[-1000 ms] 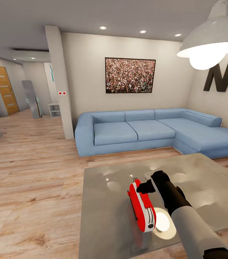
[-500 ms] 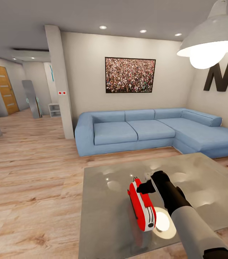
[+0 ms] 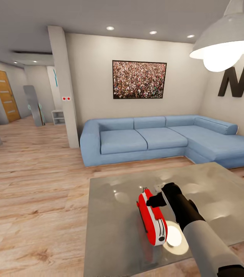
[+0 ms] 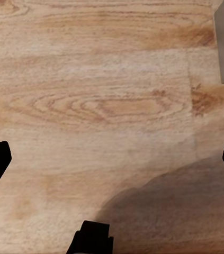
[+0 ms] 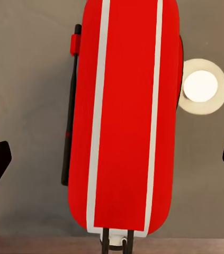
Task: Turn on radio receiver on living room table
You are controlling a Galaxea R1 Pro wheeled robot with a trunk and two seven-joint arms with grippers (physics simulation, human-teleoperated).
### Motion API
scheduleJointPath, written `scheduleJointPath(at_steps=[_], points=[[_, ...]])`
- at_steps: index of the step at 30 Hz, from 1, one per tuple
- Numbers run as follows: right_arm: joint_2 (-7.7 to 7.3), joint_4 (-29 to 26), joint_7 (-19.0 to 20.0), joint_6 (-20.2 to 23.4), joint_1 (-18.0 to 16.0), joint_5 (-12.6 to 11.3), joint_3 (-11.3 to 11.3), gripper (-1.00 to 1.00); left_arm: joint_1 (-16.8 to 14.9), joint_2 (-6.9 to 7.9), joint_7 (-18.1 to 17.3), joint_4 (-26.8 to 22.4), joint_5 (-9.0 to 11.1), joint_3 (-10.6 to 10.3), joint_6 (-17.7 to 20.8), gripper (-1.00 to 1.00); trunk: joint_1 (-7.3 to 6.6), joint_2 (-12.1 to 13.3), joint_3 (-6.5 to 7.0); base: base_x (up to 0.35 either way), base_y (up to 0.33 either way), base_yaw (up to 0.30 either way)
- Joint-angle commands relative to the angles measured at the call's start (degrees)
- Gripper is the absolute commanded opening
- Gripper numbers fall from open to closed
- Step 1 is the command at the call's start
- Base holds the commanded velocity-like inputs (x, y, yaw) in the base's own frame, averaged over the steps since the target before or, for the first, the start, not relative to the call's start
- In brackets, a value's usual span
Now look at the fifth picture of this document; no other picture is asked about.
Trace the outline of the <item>radio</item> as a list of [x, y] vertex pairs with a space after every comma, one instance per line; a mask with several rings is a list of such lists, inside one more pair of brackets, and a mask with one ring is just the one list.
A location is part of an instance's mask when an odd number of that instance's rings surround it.
[[132, 254], [172, 200], [184, 68], [176, 0], [87, 0], [75, 26], [61, 183], [102, 254]]

